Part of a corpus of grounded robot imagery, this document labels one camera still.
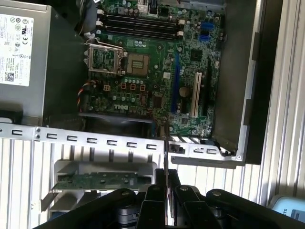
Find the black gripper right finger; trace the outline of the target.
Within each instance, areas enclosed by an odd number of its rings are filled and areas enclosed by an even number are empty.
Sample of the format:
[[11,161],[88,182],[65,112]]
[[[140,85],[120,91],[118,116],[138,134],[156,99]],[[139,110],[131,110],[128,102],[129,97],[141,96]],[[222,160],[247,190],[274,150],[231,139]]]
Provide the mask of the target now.
[[296,220],[222,189],[202,195],[182,185],[175,169],[168,171],[168,185],[171,214],[180,229],[296,228]]

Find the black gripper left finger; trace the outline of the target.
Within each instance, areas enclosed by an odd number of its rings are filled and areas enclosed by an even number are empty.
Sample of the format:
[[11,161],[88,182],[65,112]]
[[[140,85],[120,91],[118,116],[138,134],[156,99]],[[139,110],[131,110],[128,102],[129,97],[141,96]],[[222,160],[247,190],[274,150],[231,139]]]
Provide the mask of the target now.
[[135,193],[117,189],[39,225],[40,229],[163,229],[166,218],[165,171],[155,184]]

